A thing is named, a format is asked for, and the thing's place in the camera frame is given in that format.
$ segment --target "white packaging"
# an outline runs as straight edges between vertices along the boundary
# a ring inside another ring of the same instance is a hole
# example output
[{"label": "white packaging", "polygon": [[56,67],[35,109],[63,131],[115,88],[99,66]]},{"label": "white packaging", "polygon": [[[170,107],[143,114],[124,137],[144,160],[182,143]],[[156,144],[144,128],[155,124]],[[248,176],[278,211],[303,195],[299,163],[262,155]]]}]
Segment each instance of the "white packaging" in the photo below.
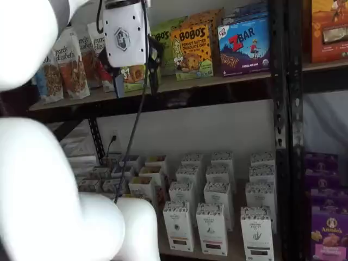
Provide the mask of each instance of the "white packaging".
[{"label": "white packaging", "polygon": [[86,72],[82,62],[78,37],[72,27],[66,28],[53,46],[55,58],[71,99],[90,95]]},{"label": "white packaging", "polygon": [[196,217],[203,253],[227,256],[228,243],[223,204],[199,203]]},{"label": "white packaging", "polygon": [[245,185],[248,207],[269,207],[271,210],[272,231],[277,233],[277,212],[274,184],[269,182],[248,182]]},{"label": "white packaging", "polygon": [[179,182],[191,182],[194,185],[197,202],[203,201],[204,181],[200,177],[199,166],[181,165],[175,175]]},{"label": "white packaging", "polygon": [[100,34],[97,31],[96,22],[93,22],[93,23],[87,25],[87,27],[88,27],[89,37],[91,39],[92,46],[93,46],[93,49],[95,52],[95,59],[96,59],[95,68],[96,68],[96,71],[100,77],[100,80],[102,81],[103,90],[104,90],[104,92],[115,91],[112,76],[104,69],[104,66],[102,65],[102,63],[98,59],[99,54],[105,48],[104,35]]},{"label": "white packaging", "polygon": [[191,182],[172,182],[169,187],[169,196],[171,201],[187,201],[190,203],[191,221],[194,226],[197,226],[197,201],[193,184]]},{"label": "white packaging", "polygon": [[88,174],[88,178],[91,179],[104,179],[110,178],[111,170],[108,167],[94,167],[92,171]]},{"label": "white packaging", "polygon": [[85,24],[81,24],[75,26],[74,28],[80,44],[82,62],[85,68],[88,86],[91,89],[100,87],[102,86],[102,82],[100,81],[96,70],[96,55],[93,50],[93,45],[89,37],[87,26]]},{"label": "white packaging", "polygon": [[246,260],[274,261],[271,219],[263,210],[250,212],[242,209],[240,216]]},{"label": "white packaging", "polygon": [[101,192],[101,182],[92,180],[83,180],[78,184],[78,191],[80,192]]},{"label": "white packaging", "polygon": [[[122,157],[122,159],[120,160],[120,166],[123,167],[124,164],[125,164],[125,160]],[[134,170],[137,173],[139,173],[140,169],[144,165],[144,159],[141,156],[139,156],[139,155],[129,155],[128,156],[128,160],[127,160],[127,165],[134,167]]]},{"label": "white packaging", "polygon": [[132,197],[143,198],[153,205],[158,211],[154,180],[151,177],[134,177],[129,183],[129,190]]},{"label": "white packaging", "polygon": [[163,217],[167,229],[170,249],[194,251],[194,237],[192,232],[190,203],[166,202]]},{"label": "white packaging", "polygon": [[256,166],[260,164],[275,165],[275,156],[273,152],[253,153],[250,156],[250,165]]},{"label": "white packaging", "polygon": [[204,188],[204,199],[206,203],[223,204],[226,228],[232,231],[234,226],[234,215],[231,185],[229,183],[207,182]]},{"label": "white packaging", "polygon": [[214,152],[212,154],[212,165],[226,164],[228,166],[229,182],[231,183],[231,189],[235,193],[237,191],[236,183],[234,179],[234,164],[233,164],[233,152],[221,151]]},{"label": "white packaging", "polygon": [[104,193],[116,194],[117,191],[119,192],[119,195],[123,195],[123,194],[127,193],[125,180],[122,180],[122,182],[120,184],[119,178],[107,179],[106,181],[104,181],[102,188],[103,188]]},{"label": "white packaging", "polygon": [[151,177],[153,179],[157,203],[162,209],[165,202],[168,200],[168,195],[166,193],[165,175],[162,172],[161,166],[142,167],[139,172],[139,177]]},{"label": "white packaging", "polygon": [[276,167],[274,165],[259,164],[249,167],[250,182],[272,182],[275,184]]},{"label": "white packaging", "polygon": [[228,165],[215,164],[207,167],[206,172],[207,182],[212,183],[230,183]]}]

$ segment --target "purple annie's box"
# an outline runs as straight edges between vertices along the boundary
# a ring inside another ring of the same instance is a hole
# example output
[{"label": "purple annie's box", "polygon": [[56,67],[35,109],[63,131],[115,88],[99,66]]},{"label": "purple annie's box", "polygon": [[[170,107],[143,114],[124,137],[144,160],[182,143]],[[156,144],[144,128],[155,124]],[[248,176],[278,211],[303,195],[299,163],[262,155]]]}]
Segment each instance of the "purple annie's box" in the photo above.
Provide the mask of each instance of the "purple annie's box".
[{"label": "purple annie's box", "polygon": [[312,210],[310,258],[323,261],[346,261],[347,248],[347,209],[320,207]]},{"label": "purple annie's box", "polygon": [[304,159],[305,169],[338,172],[338,156],[335,154],[307,152]]}]

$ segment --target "black cable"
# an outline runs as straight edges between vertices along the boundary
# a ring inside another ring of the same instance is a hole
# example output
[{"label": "black cable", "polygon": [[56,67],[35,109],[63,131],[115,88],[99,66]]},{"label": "black cable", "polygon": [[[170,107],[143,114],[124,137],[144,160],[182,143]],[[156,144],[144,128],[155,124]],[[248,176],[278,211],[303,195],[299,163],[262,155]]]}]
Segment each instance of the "black cable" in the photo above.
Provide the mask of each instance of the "black cable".
[{"label": "black cable", "polygon": [[104,27],[102,29],[99,29],[99,19],[100,19],[100,11],[102,10],[102,3],[103,3],[103,0],[99,0],[99,6],[97,11],[97,31],[100,34],[104,32]]},{"label": "black cable", "polygon": [[129,138],[129,142],[128,142],[128,146],[127,146],[127,150],[126,150],[126,155],[123,159],[123,167],[122,167],[122,173],[121,173],[121,178],[120,178],[120,182],[119,182],[119,186],[117,188],[117,192],[116,192],[116,197],[115,197],[115,203],[117,203],[117,200],[119,198],[119,191],[120,191],[120,187],[122,184],[122,180],[123,177],[125,175],[125,169],[126,169],[126,165],[128,162],[128,157],[129,157],[129,152],[130,152],[130,148],[132,146],[133,143],[133,139],[134,139],[134,134],[136,131],[136,127],[138,125],[138,121],[140,118],[140,114],[142,111],[142,106],[144,105],[144,100],[145,100],[145,93],[146,93],[146,88],[147,88],[147,70],[148,70],[148,32],[147,32],[147,16],[146,16],[146,5],[145,5],[145,0],[141,0],[141,7],[142,7],[142,12],[144,15],[144,24],[145,24],[145,72],[144,72],[144,88],[142,90],[142,95],[141,95],[141,102],[139,105],[139,110],[138,113],[136,115],[135,121],[134,121],[134,126],[132,129],[132,133],[130,135]]},{"label": "black cable", "polygon": [[109,149],[111,144],[116,140],[116,136],[113,135],[113,137],[110,140],[109,146],[108,146],[108,150],[107,150],[107,157],[106,157],[106,165],[108,165],[108,158],[109,158]]}]

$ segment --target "snack bag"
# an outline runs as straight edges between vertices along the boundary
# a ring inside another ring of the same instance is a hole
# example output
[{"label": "snack bag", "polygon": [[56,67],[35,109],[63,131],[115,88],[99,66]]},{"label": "snack bag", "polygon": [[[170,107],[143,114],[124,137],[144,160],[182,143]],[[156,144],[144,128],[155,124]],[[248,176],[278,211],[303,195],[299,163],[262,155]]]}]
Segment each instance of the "snack bag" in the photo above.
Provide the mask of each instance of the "snack bag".
[{"label": "snack bag", "polygon": [[90,95],[80,45],[72,27],[65,29],[53,46],[55,58],[71,99]]},{"label": "snack bag", "polygon": [[89,88],[97,88],[102,86],[96,70],[96,56],[94,54],[93,45],[89,37],[87,26],[76,27],[78,42],[81,48],[82,62],[85,67],[86,77]]},{"label": "snack bag", "polygon": [[88,33],[95,51],[95,71],[100,77],[105,92],[115,91],[112,76],[104,69],[102,63],[98,59],[98,55],[105,47],[105,38],[103,34],[98,33],[96,22],[88,25]]},{"label": "snack bag", "polygon": [[34,78],[45,103],[63,99],[63,81],[54,53],[50,51]]}]

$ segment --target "white tea box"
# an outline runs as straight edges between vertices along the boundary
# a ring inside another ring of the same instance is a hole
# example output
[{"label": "white tea box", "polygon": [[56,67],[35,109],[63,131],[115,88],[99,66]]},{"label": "white tea box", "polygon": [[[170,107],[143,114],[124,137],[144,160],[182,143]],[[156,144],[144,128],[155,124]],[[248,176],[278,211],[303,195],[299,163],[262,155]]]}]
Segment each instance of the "white tea box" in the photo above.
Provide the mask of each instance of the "white tea box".
[{"label": "white tea box", "polygon": [[78,185],[78,191],[80,192],[101,192],[101,182],[84,179]]},{"label": "white tea box", "polygon": [[212,183],[230,183],[228,165],[214,164],[207,167],[206,172],[207,182]]},{"label": "white tea box", "polygon": [[275,155],[273,152],[253,153],[250,156],[250,165],[256,166],[260,164],[276,165]]},{"label": "white tea box", "polygon": [[276,167],[274,165],[259,164],[249,167],[250,182],[276,182]]},{"label": "white tea box", "polygon": [[194,251],[190,203],[168,201],[163,209],[170,249]]},{"label": "white tea box", "polygon": [[[125,164],[125,159],[120,160],[120,166],[123,167]],[[144,159],[139,155],[129,155],[127,160],[127,165],[134,167],[134,170],[139,173],[140,169],[144,165]]]},{"label": "white tea box", "polygon": [[91,179],[104,179],[110,178],[110,168],[108,167],[94,167],[92,171],[88,174],[88,178]]},{"label": "white tea box", "polygon": [[197,200],[194,186],[191,182],[172,182],[169,187],[171,201],[187,201],[190,203],[191,222],[197,226]]},{"label": "white tea box", "polygon": [[129,191],[132,197],[143,198],[149,201],[154,210],[158,211],[154,180],[151,177],[134,177],[129,183]]},{"label": "white tea box", "polygon": [[165,175],[161,166],[142,167],[139,172],[139,177],[152,177],[156,190],[157,203],[162,209],[165,202],[168,200],[165,185]]},{"label": "white tea box", "polygon": [[277,233],[277,212],[274,184],[270,182],[249,182],[245,185],[248,207],[269,207],[271,210],[272,231]]},{"label": "white tea box", "polygon": [[271,218],[262,213],[250,215],[248,211],[246,214],[243,212],[240,223],[246,260],[274,261]]},{"label": "white tea box", "polygon": [[228,166],[229,182],[231,183],[231,189],[235,193],[236,183],[234,179],[234,164],[233,164],[233,152],[232,151],[220,151],[212,154],[212,165],[226,164]]},{"label": "white tea box", "polygon": [[196,218],[203,253],[227,256],[228,243],[223,204],[199,203]]},{"label": "white tea box", "polygon": [[206,203],[223,204],[226,228],[232,231],[234,226],[234,215],[231,185],[229,183],[208,182],[204,188],[204,199]]},{"label": "white tea box", "polygon": [[204,180],[200,176],[200,167],[197,165],[181,165],[175,176],[179,182],[191,182],[194,185],[197,202],[203,200]]}]

